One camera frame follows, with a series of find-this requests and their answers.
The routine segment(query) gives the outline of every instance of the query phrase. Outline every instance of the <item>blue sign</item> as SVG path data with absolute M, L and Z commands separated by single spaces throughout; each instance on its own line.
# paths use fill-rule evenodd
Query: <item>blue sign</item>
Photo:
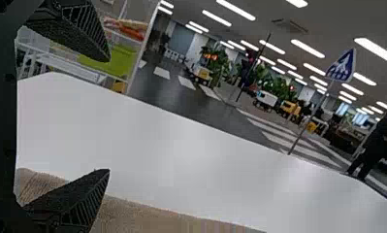
M 328 79 L 349 83 L 356 70 L 356 49 L 345 52 L 326 72 Z

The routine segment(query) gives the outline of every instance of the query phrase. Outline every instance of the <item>display stand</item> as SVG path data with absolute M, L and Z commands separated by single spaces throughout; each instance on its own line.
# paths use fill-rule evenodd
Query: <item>display stand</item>
M 30 78 L 47 71 L 59 71 L 115 92 L 123 94 L 128 92 L 156 18 L 159 0 L 92 0 L 92 3 L 101 20 L 110 17 L 132 19 L 147 24 L 142 41 L 129 37 L 119 30 L 105 27 L 111 52 L 121 52 L 120 54 L 124 55 L 124 58 L 117 59 L 122 63 L 114 66 L 114 69 L 119 69 L 120 72 L 101 67 L 104 64 L 97 64 L 27 27 L 21 27 L 15 42 L 17 50 L 24 51 L 24 57 L 17 69 L 19 79 Z

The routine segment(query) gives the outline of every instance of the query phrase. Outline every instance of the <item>dark clothing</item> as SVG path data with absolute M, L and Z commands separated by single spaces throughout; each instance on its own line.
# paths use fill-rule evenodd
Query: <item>dark clothing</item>
M 387 159 L 387 140 L 384 137 L 387 138 L 387 116 L 377 124 L 369 135 L 368 140 L 363 145 L 366 151 L 353 161 L 347 173 L 353 175 L 356 168 L 363 164 L 358 178 L 364 179 L 382 158 Z

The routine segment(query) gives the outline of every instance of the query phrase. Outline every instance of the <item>white ceiling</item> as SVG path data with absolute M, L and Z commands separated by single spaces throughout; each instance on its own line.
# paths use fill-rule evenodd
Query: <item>white ceiling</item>
M 280 55 L 266 49 L 264 55 L 269 59 L 284 59 L 298 67 L 297 73 L 303 75 L 304 81 L 313 86 L 310 75 L 318 75 L 303 66 L 305 62 L 323 71 L 350 48 L 357 49 L 356 71 L 377 82 L 377 86 L 369 86 L 353 79 L 351 85 L 365 92 L 364 96 L 357 96 L 354 105 L 366 107 L 382 101 L 387 104 L 387 61 L 354 43 L 357 37 L 367 37 L 387 49 L 387 0 L 308 0 L 308 6 L 298 9 L 285 0 L 229 0 L 230 3 L 256 16 L 250 21 L 217 4 L 215 0 L 168 0 L 175 5 L 172 18 L 187 23 L 193 20 L 210 30 L 210 34 L 227 41 L 237 43 L 247 40 L 253 45 L 260 46 L 259 40 L 266 40 L 272 32 L 270 43 L 286 51 Z M 202 14 L 208 10 L 233 23 L 226 27 Z M 272 24 L 272 20 L 288 18 L 296 21 L 308 30 L 305 35 L 291 34 Z M 326 58 L 320 59 L 290 43 L 298 39 L 321 51 Z M 281 64 L 277 67 L 287 71 Z M 332 95 L 339 95 L 340 90 L 346 90 L 339 83 L 332 88 Z

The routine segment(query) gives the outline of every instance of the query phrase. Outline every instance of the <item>white table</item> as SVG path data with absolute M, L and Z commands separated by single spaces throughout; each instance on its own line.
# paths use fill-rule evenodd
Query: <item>white table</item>
M 17 167 L 269 233 L 387 232 L 387 200 L 355 180 L 65 75 L 18 83 Z

